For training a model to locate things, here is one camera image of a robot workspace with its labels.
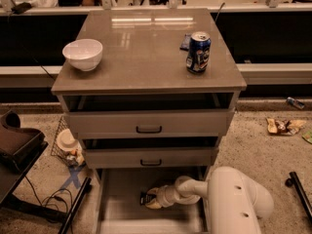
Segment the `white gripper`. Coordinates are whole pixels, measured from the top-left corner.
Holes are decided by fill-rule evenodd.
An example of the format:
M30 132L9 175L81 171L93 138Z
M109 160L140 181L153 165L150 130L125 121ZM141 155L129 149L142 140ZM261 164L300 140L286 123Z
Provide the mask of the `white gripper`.
M157 195L156 199L147 202L145 206L151 210L167 208L180 200L180 194L173 185L165 185L160 188L154 187L147 191L147 195Z

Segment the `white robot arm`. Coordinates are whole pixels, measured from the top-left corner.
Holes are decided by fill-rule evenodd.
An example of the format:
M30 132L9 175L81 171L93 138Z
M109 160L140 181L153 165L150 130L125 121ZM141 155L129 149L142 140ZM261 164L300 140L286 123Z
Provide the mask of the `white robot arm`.
M174 184L149 189L141 199L148 209L174 204L192 205L207 200L211 234L261 234L258 221L274 210L270 192L231 167L219 167L208 181L179 176Z

